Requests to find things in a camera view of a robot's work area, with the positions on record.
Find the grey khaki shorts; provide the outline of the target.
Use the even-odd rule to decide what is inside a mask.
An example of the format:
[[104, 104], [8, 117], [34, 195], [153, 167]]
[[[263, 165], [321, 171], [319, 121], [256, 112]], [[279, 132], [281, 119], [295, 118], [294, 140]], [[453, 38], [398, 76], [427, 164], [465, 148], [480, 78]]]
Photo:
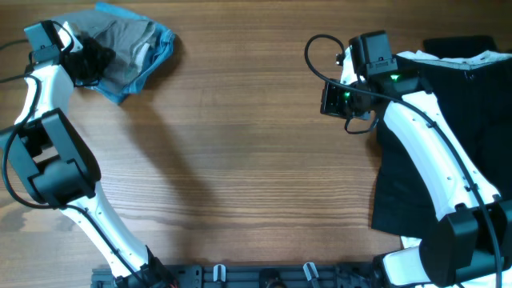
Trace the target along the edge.
[[68, 23], [76, 37], [93, 38], [116, 53], [100, 81], [103, 89], [120, 94], [142, 72], [144, 58], [156, 42], [156, 24], [151, 20], [132, 19], [99, 10], [81, 10], [53, 17]]

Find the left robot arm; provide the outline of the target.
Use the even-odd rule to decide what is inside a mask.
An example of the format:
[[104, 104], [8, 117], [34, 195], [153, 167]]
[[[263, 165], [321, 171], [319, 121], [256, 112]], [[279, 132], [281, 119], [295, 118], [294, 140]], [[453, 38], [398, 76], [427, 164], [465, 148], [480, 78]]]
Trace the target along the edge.
[[125, 226], [107, 200], [92, 151], [66, 116], [77, 87], [96, 86], [115, 52], [54, 20], [24, 29], [32, 51], [21, 114], [1, 132], [7, 192], [35, 210], [59, 210], [108, 261], [115, 287], [176, 287], [178, 279]]

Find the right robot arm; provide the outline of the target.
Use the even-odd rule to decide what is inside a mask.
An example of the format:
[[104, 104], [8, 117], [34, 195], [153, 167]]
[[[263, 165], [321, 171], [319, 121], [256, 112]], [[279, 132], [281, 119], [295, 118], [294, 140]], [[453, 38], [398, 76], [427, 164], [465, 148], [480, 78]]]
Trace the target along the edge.
[[508, 287], [511, 202], [473, 164], [445, 120], [431, 81], [401, 66], [386, 32], [352, 38], [327, 78], [321, 112], [384, 124], [430, 195], [435, 223], [415, 244], [373, 260], [374, 287]]

